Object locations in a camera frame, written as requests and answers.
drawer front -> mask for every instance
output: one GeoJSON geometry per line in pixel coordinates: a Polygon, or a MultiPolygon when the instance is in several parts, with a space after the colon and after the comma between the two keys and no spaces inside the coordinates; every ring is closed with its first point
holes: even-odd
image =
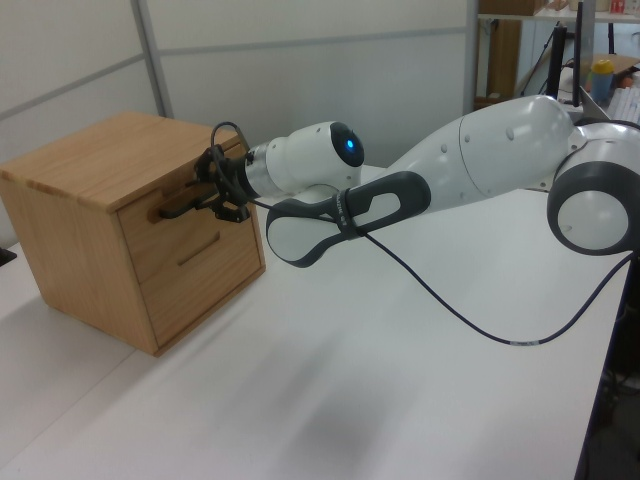
{"type": "Polygon", "coordinates": [[[162,346],[262,268],[252,217],[219,221],[210,210],[172,220],[154,191],[118,212],[158,344],[162,346]]]}

yellow bottle cap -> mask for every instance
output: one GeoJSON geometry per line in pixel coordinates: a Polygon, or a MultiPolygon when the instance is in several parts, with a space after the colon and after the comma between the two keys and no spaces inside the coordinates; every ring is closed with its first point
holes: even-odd
{"type": "Polygon", "coordinates": [[[593,73],[608,74],[613,73],[613,63],[611,60],[598,60],[591,67],[593,73]]]}

cabinet top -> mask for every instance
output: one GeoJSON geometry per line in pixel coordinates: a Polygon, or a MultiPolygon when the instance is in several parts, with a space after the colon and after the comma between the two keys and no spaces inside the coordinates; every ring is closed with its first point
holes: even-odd
{"type": "MultiPolygon", "coordinates": [[[[0,165],[0,178],[113,212],[198,158],[211,127],[125,112],[0,165]]],[[[238,143],[220,130],[224,149],[238,143]]]]}

white wall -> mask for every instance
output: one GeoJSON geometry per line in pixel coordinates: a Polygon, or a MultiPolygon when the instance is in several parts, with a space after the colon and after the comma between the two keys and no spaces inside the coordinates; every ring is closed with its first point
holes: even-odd
{"type": "Polygon", "coordinates": [[[157,113],[129,0],[2,1],[0,162],[122,110],[157,113]]]}
{"type": "MultiPolygon", "coordinates": [[[[637,35],[640,33],[640,25],[618,23],[613,26],[613,32],[616,54],[640,58],[640,35],[637,35]]],[[[593,52],[609,52],[608,30],[604,23],[596,24],[593,52]]]]}
{"type": "MultiPolygon", "coordinates": [[[[549,37],[553,33],[555,22],[551,21],[523,21],[522,22],[522,34],[520,38],[520,54],[518,57],[518,73],[517,73],[517,86],[524,85],[524,83],[531,79],[525,90],[525,95],[536,95],[540,92],[540,89],[545,85],[545,81],[549,75],[549,58],[551,53],[552,43],[549,42],[547,49],[544,49],[545,44],[549,41],[549,37]],[[533,72],[532,68],[540,58],[540,55],[545,52],[540,66],[533,72]]],[[[574,26],[568,25],[568,30],[573,31],[574,26]]],[[[565,53],[563,60],[566,62],[573,58],[573,41],[567,40],[565,43],[565,53]]],[[[518,91],[516,95],[521,93],[521,89],[516,88],[518,91]]]]}
{"type": "Polygon", "coordinates": [[[250,143],[343,121],[386,166],[463,113],[473,2],[142,3],[176,118],[233,120],[250,143]]]}
{"type": "Polygon", "coordinates": [[[478,63],[476,75],[476,96],[488,96],[487,85],[489,80],[489,57],[491,48],[491,21],[478,22],[478,63]]]}

shelf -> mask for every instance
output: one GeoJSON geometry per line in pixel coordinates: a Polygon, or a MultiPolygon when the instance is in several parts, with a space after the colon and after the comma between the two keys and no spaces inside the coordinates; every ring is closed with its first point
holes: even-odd
{"type": "MultiPolygon", "coordinates": [[[[568,6],[562,10],[556,12],[555,10],[543,8],[535,15],[493,15],[489,13],[478,14],[480,19],[495,19],[495,20],[542,20],[542,21],[574,21],[576,18],[576,11],[571,10],[568,6]]],[[[596,23],[633,23],[640,24],[640,18],[635,15],[621,14],[621,13],[608,13],[608,12],[596,12],[596,23]]]]}

